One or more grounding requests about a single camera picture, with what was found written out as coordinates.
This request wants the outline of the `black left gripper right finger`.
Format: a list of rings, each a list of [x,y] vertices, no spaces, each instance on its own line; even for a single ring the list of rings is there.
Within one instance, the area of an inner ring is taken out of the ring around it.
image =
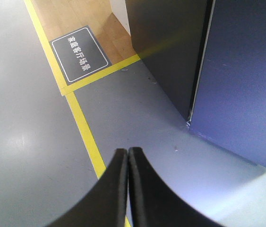
[[[135,227],[220,227],[161,179],[142,148],[129,149],[129,198]]]

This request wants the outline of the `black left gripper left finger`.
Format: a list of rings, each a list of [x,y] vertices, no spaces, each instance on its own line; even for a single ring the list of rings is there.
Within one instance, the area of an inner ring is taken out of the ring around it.
[[[49,227],[123,227],[127,208],[128,152],[115,150],[103,175],[74,207]]]

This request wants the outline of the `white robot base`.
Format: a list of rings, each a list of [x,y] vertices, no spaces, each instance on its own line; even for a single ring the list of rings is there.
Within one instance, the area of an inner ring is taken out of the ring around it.
[[[204,165],[188,172],[180,197],[226,227],[266,227],[266,168]]]

